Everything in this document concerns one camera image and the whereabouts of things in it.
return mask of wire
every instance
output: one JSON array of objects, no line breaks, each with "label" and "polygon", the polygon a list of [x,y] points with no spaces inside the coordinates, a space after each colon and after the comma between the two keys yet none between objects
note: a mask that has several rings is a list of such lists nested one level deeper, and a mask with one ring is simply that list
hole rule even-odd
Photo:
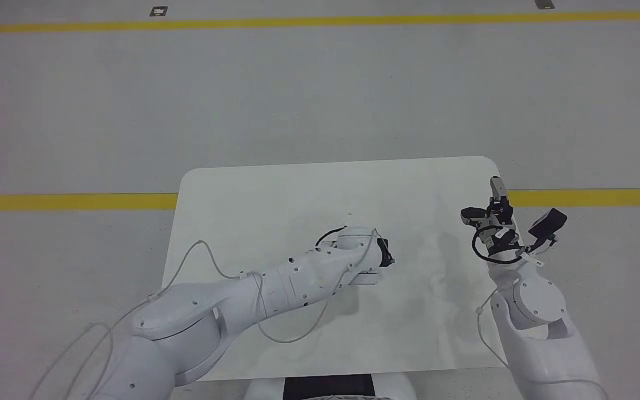
[{"label": "wire", "polygon": [[132,309],[130,309],[129,311],[127,311],[126,313],[124,313],[120,318],[118,318],[118,320],[111,326],[109,327],[109,325],[107,325],[105,322],[97,322],[97,323],[92,323],[89,326],[87,326],[87,328],[85,328],[85,330],[78,335],[78,337],[76,337],[73,341],[71,341],[71,343],[69,343],[67,345],[67,347],[65,347],[65,349],[56,357],[56,359],[53,361],[53,363],[51,363],[51,365],[49,365],[49,367],[45,370],[44,374],[42,374],[42,376],[40,377],[40,379],[38,380],[38,382],[36,383],[36,385],[33,387],[33,389],[31,390],[31,393],[29,395],[29,400],[33,400],[33,398],[35,397],[35,395],[38,393],[38,390],[40,389],[40,387],[42,386],[42,384],[44,383],[44,380],[47,378],[47,376],[49,376],[49,374],[51,373],[51,371],[53,370],[53,368],[60,362],[60,360],[62,359],[62,357],[64,357],[65,354],[67,354],[72,348],[73,346],[75,346],[75,344],[82,339],[85,335],[87,335],[91,330],[93,330],[93,328],[95,328],[96,326],[102,326],[104,327],[107,332],[102,336],[102,338],[100,338],[100,340],[98,341],[98,343],[93,347],[93,349],[91,349],[91,352],[89,352],[89,355],[84,359],[84,361],[82,362],[82,364],[80,365],[80,367],[78,368],[78,370],[76,371],[76,374],[74,375],[71,383],[67,386],[67,391],[65,393],[64,396],[64,400],[68,400],[69,396],[71,394],[71,391],[73,390],[73,387],[78,379],[78,377],[80,376],[80,373],[82,373],[82,371],[84,370],[85,366],[87,365],[87,363],[89,362],[89,359],[91,359],[91,357],[95,354],[95,352],[97,351],[98,347],[100,346],[100,344],[102,344],[102,342],[104,341],[105,338],[109,337],[109,355],[107,357],[107,362],[103,365],[102,370],[100,372],[100,375],[98,377],[98,379],[96,380],[96,383],[94,384],[93,388],[91,389],[91,391],[89,392],[89,394],[85,397],[85,400],[91,399],[91,397],[93,397],[93,395],[95,394],[95,392],[97,391],[100,382],[102,381],[102,379],[104,378],[107,369],[109,367],[109,362],[111,361],[111,357],[113,356],[113,330],[125,319],[127,318],[131,313],[133,313],[134,311],[136,311],[137,309],[139,309],[140,307],[142,307],[143,305],[150,303],[152,301],[155,301],[157,298],[159,298],[160,296],[162,296],[168,289],[169,287],[171,287],[171,285],[173,284],[173,282],[176,280],[176,278],[178,277],[178,274],[180,273],[180,271],[182,270],[182,267],[184,266],[185,261],[187,260],[187,257],[189,256],[189,254],[191,253],[191,250],[193,250],[194,247],[196,247],[199,244],[203,244],[206,248],[207,248],[207,252],[209,253],[209,256],[211,257],[211,262],[213,263],[213,266],[215,267],[216,271],[223,276],[224,278],[227,279],[240,279],[239,276],[229,276],[226,275],[224,272],[222,272],[220,270],[220,267],[218,267],[218,263],[215,260],[215,257],[213,256],[213,252],[211,251],[211,248],[209,247],[209,244],[207,242],[205,242],[204,240],[198,240],[197,242],[195,242],[194,244],[191,245],[191,247],[189,247],[189,249],[187,250],[187,252],[184,254],[184,257],[182,258],[182,261],[180,261],[180,264],[178,265],[178,269],[176,270],[176,272],[173,274],[173,276],[171,277],[171,279],[169,280],[169,283],[162,288],[157,294],[152,294],[150,296],[147,296],[147,298],[141,302],[140,304],[138,304],[137,306],[133,307]]},{"label": "wire", "polygon": [[325,233],[324,235],[320,236],[320,239],[318,239],[318,241],[316,242],[316,246],[319,245],[320,242],[322,242],[322,239],[326,238],[327,236],[331,235],[332,233],[340,232],[341,230],[343,230],[346,227],[347,226],[345,225],[342,228],[332,229],[329,232]]},{"label": "wire", "polygon": [[[349,270],[344,270],[344,272],[342,273],[342,275],[340,275],[340,278],[338,278],[338,282],[336,283],[336,285],[334,286],[333,290],[331,291],[332,293],[335,293],[336,290],[338,290],[338,287],[340,286],[340,281],[342,281],[342,278],[344,277],[344,275],[349,272]],[[275,338],[273,336],[271,336],[270,334],[268,334],[267,332],[265,332],[264,328],[262,327],[262,324],[260,324],[260,317],[258,316],[258,312],[260,310],[260,299],[262,298],[262,284],[264,282],[264,280],[262,279],[262,274],[259,274],[257,272],[251,272],[253,275],[259,276],[260,277],[260,286],[258,288],[258,298],[256,301],[256,313],[255,313],[255,317],[256,317],[256,325],[258,325],[258,329],[260,330],[260,332],[269,340],[276,342],[276,343],[282,343],[282,344],[286,344],[286,343],[294,343],[297,342],[298,340],[302,340],[305,337],[309,336],[311,334],[311,332],[314,331],[314,329],[316,329],[316,327],[318,326],[318,324],[320,323],[320,320],[322,319],[322,316],[324,315],[324,312],[327,311],[327,307],[329,306],[329,302],[331,301],[332,297],[329,297],[325,302],[324,302],[324,307],[322,307],[322,311],[320,311],[320,314],[318,315],[318,318],[316,318],[316,322],[313,323],[313,325],[311,325],[311,328],[309,328],[305,333],[303,333],[302,335],[295,337],[293,339],[278,339]]]},{"label": "wire", "polygon": [[[338,231],[340,231],[340,230],[342,230],[344,228],[346,228],[346,226],[327,232],[326,234],[324,234],[318,240],[318,243],[320,243],[322,241],[322,239],[324,239],[328,235],[330,235],[332,233],[335,233],[335,232],[338,232]],[[377,236],[381,237],[380,234],[378,233],[377,229],[373,229],[371,231],[371,238],[369,239],[369,243],[367,244],[367,247],[366,247],[362,257],[356,263],[356,265],[355,265],[356,267],[358,265],[360,265],[360,263],[362,263],[362,261],[364,260],[365,256],[369,252],[369,248],[371,247],[371,242],[373,242],[374,235],[377,235]],[[78,343],[78,341],[80,341],[80,339],[82,339],[85,335],[87,335],[95,327],[100,326],[100,327],[103,327],[103,328],[106,329],[105,334],[102,336],[102,338],[100,338],[100,340],[93,347],[93,349],[91,349],[91,352],[89,352],[87,357],[84,359],[84,361],[82,362],[82,364],[80,365],[80,367],[76,371],[75,375],[73,376],[73,379],[71,380],[71,383],[67,386],[67,390],[66,390],[66,393],[65,393],[65,396],[64,396],[64,400],[68,400],[69,399],[69,396],[71,395],[71,391],[73,390],[73,387],[74,387],[76,381],[78,380],[78,377],[80,376],[80,374],[82,373],[82,371],[86,367],[86,365],[89,362],[89,360],[91,359],[91,357],[95,354],[95,352],[97,351],[98,347],[102,344],[104,339],[108,337],[109,338],[109,355],[107,356],[107,361],[104,363],[104,365],[102,367],[102,370],[100,371],[100,374],[99,374],[98,378],[96,379],[95,384],[93,385],[92,389],[89,391],[89,394],[85,397],[85,400],[91,399],[93,397],[93,395],[96,393],[96,391],[98,390],[98,387],[100,386],[100,382],[102,382],[104,376],[106,375],[107,369],[109,368],[109,363],[111,361],[111,358],[113,357],[113,349],[114,349],[114,346],[113,346],[113,330],[125,318],[127,318],[129,315],[131,315],[131,313],[133,313],[134,311],[136,311],[140,307],[144,306],[145,304],[148,304],[148,303],[150,303],[152,301],[155,301],[160,296],[162,296],[171,287],[173,282],[178,277],[178,274],[180,273],[180,271],[182,271],[182,267],[184,266],[184,263],[187,260],[187,257],[189,257],[189,254],[191,253],[191,251],[199,244],[202,244],[202,245],[204,245],[206,247],[207,252],[209,253],[209,257],[211,258],[211,262],[212,262],[214,268],[216,269],[216,271],[220,274],[220,276],[222,276],[223,278],[226,278],[226,279],[240,279],[241,278],[240,276],[231,276],[231,275],[227,275],[224,272],[222,272],[222,270],[218,266],[218,263],[216,262],[215,257],[213,256],[213,252],[211,251],[211,247],[209,247],[209,244],[207,242],[205,242],[204,240],[196,241],[194,244],[191,245],[191,247],[189,247],[189,249],[187,249],[186,253],[184,254],[184,257],[182,258],[182,261],[180,261],[180,264],[178,265],[178,269],[176,270],[176,272],[173,274],[173,276],[169,280],[169,283],[164,288],[162,288],[158,293],[152,294],[150,296],[147,296],[147,298],[144,301],[142,301],[140,304],[138,304],[137,306],[133,307],[132,309],[130,309],[129,311],[124,313],[120,318],[118,318],[118,320],[112,326],[107,325],[105,322],[97,322],[97,323],[89,324],[89,326],[87,326],[85,328],[85,330],[80,335],[78,335],[74,340],[72,340],[71,343],[69,343],[63,349],[63,351],[60,352],[60,354],[56,357],[56,359],[53,361],[53,363],[51,363],[49,365],[49,367],[47,367],[47,369],[45,370],[44,374],[42,374],[40,379],[38,379],[38,382],[36,383],[36,385],[31,390],[31,393],[29,394],[29,398],[28,399],[29,400],[33,400],[34,399],[35,395],[38,393],[38,390],[40,389],[40,387],[44,383],[45,379],[49,376],[49,374],[51,373],[53,368],[55,368],[55,366],[60,362],[60,360],[62,360],[62,358],[65,356],[65,354],[67,354],[73,348],[73,346],[75,346],[76,343]],[[342,273],[342,275],[340,275],[340,278],[338,279],[338,282],[336,283],[336,286],[334,287],[332,292],[335,292],[338,289],[338,287],[340,286],[340,282],[342,281],[342,278],[344,277],[344,275],[348,271],[349,271],[349,269],[346,269]],[[274,341],[276,343],[293,343],[293,342],[297,342],[298,340],[301,340],[304,337],[308,336],[318,326],[318,324],[320,323],[320,320],[322,319],[322,316],[324,315],[324,313],[325,313],[325,311],[327,309],[327,306],[329,305],[329,301],[331,300],[331,297],[329,299],[327,299],[327,302],[325,303],[325,305],[324,305],[324,307],[322,309],[322,312],[320,313],[320,315],[319,315],[318,319],[316,320],[316,322],[313,324],[311,329],[309,329],[304,335],[302,335],[300,337],[297,337],[297,338],[294,338],[294,339],[291,339],[291,340],[280,340],[280,339],[274,338],[274,337],[270,336],[269,334],[267,334],[264,331],[264,329],[262,328],[262,326],[260,325],[260,321],[259,321],[259,317],[258,317],[258,310],[259,310],[258,307],[259,307],[259,304],[260,304],[260,299],[262,299],[262,286],[263,286],[262,274],[260,274],[258,272],[255,272],[255,271],[251,271],[248,274],[260,277],[260,285],[259,285],[259,288],[258,288],[258,297],[257,297],[257,301],[256,301],[256,314],[255,314],[255,316],[256,316],[256,323],[258,325],[258,328],[260,329],[260,332],[262,332],[262,334],[265,337],[267,337],[268,339],[270,339],[270,340],[272,340],[272,341]]]},{"label": "wire", "polygon": [[[341,231],[342,229],[346,228],[340,228],[340,229],[334,229],[333,231],[329,231],[329,233],[323,235],[319,240],[318,243],[320,243],[322,241],[322,239],[324,239],[325,237],[327,237],[329,234],[331,233],[335,233],[338,231]],[[369,248],[371,247],[371,243],[373,242],[373,238],[375,236],[381,237],[380,234],[378,233],[377,229],[373,229],[371,231],[371,237],[369,238],[369,243],[367,243],[367,247],[365,248],[364,252],[362,253],[362,257],[360,257],[360,259],[358,260],[358,262],[356,262],[356,264],[354,265],[353,269],[357,268],[362,261],[364,261],[364,258],[367,256],[367,253],[369,253]],[[333,290],[331,291],[331,293],[335,293],[338,288],[340,287],[340,282],[342,282],[342,278],[346,275],[346,273],[349,272],[349,269],[345,269],[342,272],[342,275],[340,275],[340,278],[338,278],[338,281],[336,282],[336,285],[333,287]],[[327,307],[329,306],[329,302],[331,301],[331,299],[333,298],[333,296],[329,297],[325,303],[324,306],[322,307],[322,311],[320,311],[320,314],[318,315],[318,318],[316,318],[316,322],[313,323],[313,325],[311,326],[310,329],[308,329],[305,333],[303,333],[302,335],[295,337],[293,339],[278,339],[275,338],[271,335],[269,335],[267,332],[265,332],[264,328],[262,327],[262,325],[260,324],[260,317],[259,317],[259,311],[260,311],[260,300],[262,299],[262,286],[264,283],[264,280],[262,279],[262,274],[258,273],[258,272],[250,272],[250,274],[256,275],[260,278],[260,285],[258,286],[258,297],[256,299],[256,313],[255,313],[255,317],[256,317],[256,325],[258,325],[258,329],[260,330],[260,332],[267,338],[270,339],[276,343],[282,343],[282,344],[286,344],[286,343],[294,343],[297,342],[299,340],[304,339],[305,337],[309,336],[309,334],[311,334],[311,332],[313,332],[314,329],[316,329],[316,327],[318,326],[318,324],[320,323],[320,320],[322,319],[322,316],[324,315],[324,312],[327,311]]]},{"label": "wire", "polygon": [[473,234],[473,239],[471,239],[471,248],[473,249],[473,252],[476,253],[476,256],[478,256],[479,258],[488,261],[488,262],[492,262],[494,264],[515,264],[518,261],[522,260],[522,257],[518,256],[512,260],[497,260],[495,258],[490,258],[490,257],[486,257],[483,256],[482,254],[480,254],[480,252],[478,251],[478,248],[476,247],[476,240],[478,240],[478,238],[480,237],[480,234],[484,231],[488,231],[489,229],[497,229],[496,226],[494,225],[489,225],[489,226],[485,226],[484,228],[480,228],[478,230],[476,230],[476,232]]},{"label": "wire", "polygon": [[[518,284],[518,282],[516,281],[511,286],[507,287],[506,290],[514,287],[517,284]],[[487,349],[489,349],[489,351],[491,351],[493,353],[494,356],[496,356],[496,358],[502,363],[502,365],[504,365],[509,371],[511,371],[512,375],[514,375],[515,377],[517,377],[517,378],[519,378],[519,379],[521,379],[521,380],[523,380],[525,382],[529,382],[529,383],[532,383],[534,385],[556,385],[556,384],[561,384],[561,383],[588,383],[588,384],[597,386],[598,389],[600,389],[600,391],[602,392],[602,395],[603,395],[604,399],[605,400],[609,400],[609,395],[607,394],[607,391],[604,389],[604,387],[602,387],[602,385],[599,384],[598,382],[592,381],[590,379],[576,378],[576,379],[560,379],[560,380],[554,380],[554,381],[537,381],[537,380],[532,380],[532,379],[526,378],[526,377],[520,375],[519,373],[515,372],[513,369],[511,369],[509,364],[507,364],[507,362],[505,360],[503,360],[502,357],[500,357],[500,355],[498,355],[498,353],[491,346],[489,346],[489,344],[486,342],[486,340],[484,340],[484,337],[482,336],[482,329],[480,327],[480,315],[484,311],[485,305],[489,302],[491,297],[493,297],[493,295],[498,292],[498,290],[499,289],[496,288],[493,292],[491,292],[491,294],[486,298],[486,300],[482,303],[482,305],[480,307],[476,308],[476,314],[477,314],[476,325],[478,327],[478,335],[480,336],[480,340],[482,341],[482,343],[487,347]]]}]

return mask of yellow floor stripe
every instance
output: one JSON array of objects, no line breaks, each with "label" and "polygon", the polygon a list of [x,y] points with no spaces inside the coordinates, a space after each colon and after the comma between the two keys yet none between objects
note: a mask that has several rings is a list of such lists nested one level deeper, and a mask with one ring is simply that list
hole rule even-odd
[{"label": "yellow floor stripe", "polygon": [[640,189],[510,190],[515,207],[640,206]]},{"label": "yellow floor stripe", "polygon": [[[514,207],[640,206],[640,189],[510,190]],[[0,211],[175,210],[177,193],[0,195]]]},{"label": "yellow floor stripe", "polygon": [[222,20],[70,22],[0,25],[0,33],[247,29],[362,25],[504,24],[589,21],[640,21],[640,11],[545,11],[535,14],[388,15],[368,17],[345,16]]},{"label": "yellow floor stripe", "polygon": [[0,211],[175,210],[177,193],[82,193],[0,196]]}]

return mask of white tabletop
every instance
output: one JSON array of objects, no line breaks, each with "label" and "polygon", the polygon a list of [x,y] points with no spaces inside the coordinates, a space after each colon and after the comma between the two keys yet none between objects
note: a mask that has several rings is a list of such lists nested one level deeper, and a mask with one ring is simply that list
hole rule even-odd
[{"label": "white tabletop", "polygon": [[[484,157],[196,169],[182,179],[163,284],[196,240],[223,270],[263,270],[343,225],[376,227],[396,263],[375,286],[338,293],[307,338],[276,344],[252,327],[203,379],[253,379],[499,366],[482,345],[475,308],[495,288],[460,209],[485,207]],[[195,249],[176,282],[222,279]],[[304,332],[322,304],[264,323],[280,338]],[[490,312],[483,334],[500,342]]]}]

